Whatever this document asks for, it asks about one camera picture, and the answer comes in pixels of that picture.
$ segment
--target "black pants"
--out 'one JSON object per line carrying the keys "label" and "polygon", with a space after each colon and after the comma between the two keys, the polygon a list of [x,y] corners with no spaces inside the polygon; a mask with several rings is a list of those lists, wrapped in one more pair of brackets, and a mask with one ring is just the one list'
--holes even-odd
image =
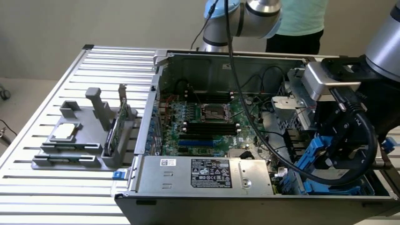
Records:
{"label": "black pants", "polygon": [[316,55],[320,52],[320,37],[322,34],[324,30],[302,36],[276,34],[272,38],[266,39],[265,52]]}

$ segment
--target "motherboard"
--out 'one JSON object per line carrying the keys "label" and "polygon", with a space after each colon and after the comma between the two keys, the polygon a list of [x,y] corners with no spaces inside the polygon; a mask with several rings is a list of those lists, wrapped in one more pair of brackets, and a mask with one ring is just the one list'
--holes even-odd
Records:
{"label": "motherboard", "polygon": [[[270,98],[245,96],[246,107],[258,130],[264,130],[262,111]],[[209,96],[169,96],[164,111],[162,155],[238,157],[257,151],[258,138],[249,126],[238,97],[232,93]]]}

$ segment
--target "power supply label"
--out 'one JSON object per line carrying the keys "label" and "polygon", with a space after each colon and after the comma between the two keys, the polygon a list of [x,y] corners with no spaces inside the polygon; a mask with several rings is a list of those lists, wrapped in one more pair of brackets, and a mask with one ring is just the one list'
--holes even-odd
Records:
{"label": "power supply label", "polygon": [[193,188],[232,188],[229,160],[192,159],[190,185]]}

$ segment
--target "screw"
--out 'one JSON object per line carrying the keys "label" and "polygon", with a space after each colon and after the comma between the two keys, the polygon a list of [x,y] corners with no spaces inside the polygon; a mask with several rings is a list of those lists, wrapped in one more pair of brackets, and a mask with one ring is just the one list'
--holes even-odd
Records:
{"label": "screw", "polygon": [[341,109],[341,111],[345,112],[346,108],[345,108],[345,105],[342,103],[338,103],[338,108]]}
{"label": "screw", "polygon": [[325,160],[325,164],[326,164],[326,166],[332,166],[332,161],[330,161],[330,159],[326,159],[326,160]]}
{"label": "screw", "polygon": [[366,108],[366,106],[364,105],[364,103],[361,103],[361,107],[362,107],[364,111],[366,112],[368,108]]}

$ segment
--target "blue drive bracket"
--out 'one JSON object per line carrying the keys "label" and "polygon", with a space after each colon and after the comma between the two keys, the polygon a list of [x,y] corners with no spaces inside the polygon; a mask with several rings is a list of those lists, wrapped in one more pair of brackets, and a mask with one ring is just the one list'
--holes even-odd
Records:
{"label": "blue drive bracket", "polygon": [[400,144],[397,144],[397,142],[394,141],[394,139],[392,137],[386,137],[381,146],[382,146],[382,150],[385,151],[385,153],[389,154],[394,150],[394,147],[400,146]]}
{"label": "blue drive bracket", "polygon": [[[322,148],[329,147],[332,139],[332,136],[314,136],[305,149],[304,155],[296,163],[296,166],[301,170],[312,170],[317,152]],[[289,170],[280,184],[282,185],[284,193],[298,195],[373,195],[373,190],[370,190],[365,180],[357,181],[352,187],[336,187],[320,184],[312,180],[302,181],[298,173],[292,170]]]}
{"label": "blue drive bracket", "polygon": [[304,183],[304,189],[309,195],[361,195],[361,187],[354,186],[346,190],[334,189],[334,186],[320,184],[312,180],[306,180]]}
{"label": "blue drive bracket", "polygon": [[314,162],[318,150],[321,150],[321,148],[329,147],[332,139],[332,136],[314,136],[305,149],[304,155],[296,163],[296,166],[301,170],[305,170]]}

